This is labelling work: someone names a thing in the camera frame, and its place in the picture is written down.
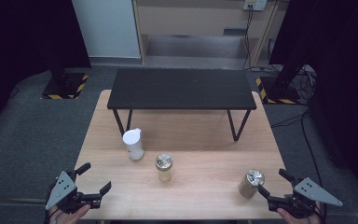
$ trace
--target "black table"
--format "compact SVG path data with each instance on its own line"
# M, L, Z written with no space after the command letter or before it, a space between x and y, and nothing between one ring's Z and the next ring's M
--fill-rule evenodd
M133 109L226 110L234 141L241 132L255 99L243 70L205 69L118 69L107 104L118 128L124 128L118 109L129 109L127 129ZM230 110L246 110L238 133L235 133Z

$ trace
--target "wall outlet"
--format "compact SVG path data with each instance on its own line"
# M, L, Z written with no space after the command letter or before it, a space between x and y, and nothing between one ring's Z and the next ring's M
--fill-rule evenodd
M251 7L253 11L262 11L266 7L267 0L245 0L243 10L249 11Z

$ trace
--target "wooden table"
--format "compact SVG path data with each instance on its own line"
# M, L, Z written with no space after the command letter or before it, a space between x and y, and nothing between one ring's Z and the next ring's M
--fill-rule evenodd
M131 161L112 111L106 108L111 91L103 91L80 151L76 168L91 168L80 176L79 191L96 193L108 181L112 189L100 209L85 219L259 219L278 218L260 194L250 200L237 189L245 173L260 169L271 195L291 193L290 183L279 176L281 154L257 93L257 110L247 121L238 142L231 139L226 111L136 110L132 128L143 131L145 155ZM127 111L119 111L125 118ZM232 111L241 122L244 111ZM157 177L159 153L173 157L169 182Z

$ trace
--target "gray floor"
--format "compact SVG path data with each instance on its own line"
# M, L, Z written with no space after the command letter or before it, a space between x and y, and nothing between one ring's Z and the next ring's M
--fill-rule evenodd
M18 93L9 99L0 115L0 199L43 200L53 178L62 170L74 168L99 93L111 89L119 67L242 69L244 55L244 48L236 37L154 36L145 64L109 59L103 63L94 63L90 70L72 69L89 74L85 89L76 100L40 99L40 93L50 78L49 72L23 80L17 86ZM262 53L259 65L268 66L266 51ZM252 89L257 91L256 77L274 75L249 71L246 76ZM298 86L299 81L297 78L294 84ZM303 105L264 107L271 125L301 115L307 110ZM324 188L344 202L343 207L328 207L327 223L358 223L358 180L351 170L338 169L328 159L312 117L304 120L304 128ZM301 122L274 128L273 133L286 169L295 176L308 176L317 181ZM41 204L0 202L0 223L41 223L43 210ZM80 223L95 221L84 220ZM232 222L210 220L202 223ZM254 220L253 223L283 222Z

